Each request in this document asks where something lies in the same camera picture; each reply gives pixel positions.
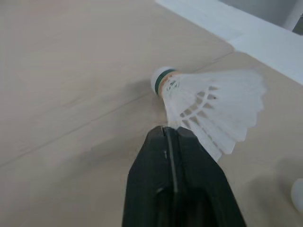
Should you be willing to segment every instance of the shuttlecock cork base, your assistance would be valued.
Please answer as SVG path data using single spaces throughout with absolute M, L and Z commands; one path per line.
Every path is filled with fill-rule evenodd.
M 165 82 L 172 77 L 173 75 L 181 74 L 181 72 L 177 71 L 172 67 L 162 67 L 155 71 L 153 76 L 151 77 L 151 88 L 154 93 L 158 96 L 161 96 L 162 87 Z

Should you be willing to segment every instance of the white feather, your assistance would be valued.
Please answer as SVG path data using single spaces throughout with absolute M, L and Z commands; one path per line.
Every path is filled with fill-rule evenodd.
M 218 160 L 244 141 L 248 127 L 257 123 L 266 89 L 251 70 L 178 74 L 164 84 L 161 94 L 168 125 L 192 130 L 202 146 Z

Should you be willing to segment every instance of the shuttlecock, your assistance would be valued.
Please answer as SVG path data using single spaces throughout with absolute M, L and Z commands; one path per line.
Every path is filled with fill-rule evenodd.
M 256 125 L 266 91 L 251 70 L 183 74 L 171 67 L 157 70 L 151 87 L 163 98 L 168 126 L 193 131 L 215 161 Z
M 303 178 L 298 179 L 292 186 L 291 197 L 297 210 L 303 213 Z

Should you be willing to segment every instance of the black object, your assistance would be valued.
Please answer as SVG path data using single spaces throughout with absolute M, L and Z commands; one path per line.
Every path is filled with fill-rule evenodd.
M 245 227 L 222 169 L 184 128 L 151 130 L 131 167 L 122 227 Z

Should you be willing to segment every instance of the wooden table surface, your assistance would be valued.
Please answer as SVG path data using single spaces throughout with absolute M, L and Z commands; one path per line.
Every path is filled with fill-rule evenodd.
M 120 226 L 129 167 L 166 122 L 152 72 L 235 62 L 273 92 L 219 164 L 248 226 L 302 226 L 288 198 L 303 175 L 298 84 L 152 0 L 2 1 L 0 29 L 0 226 Z

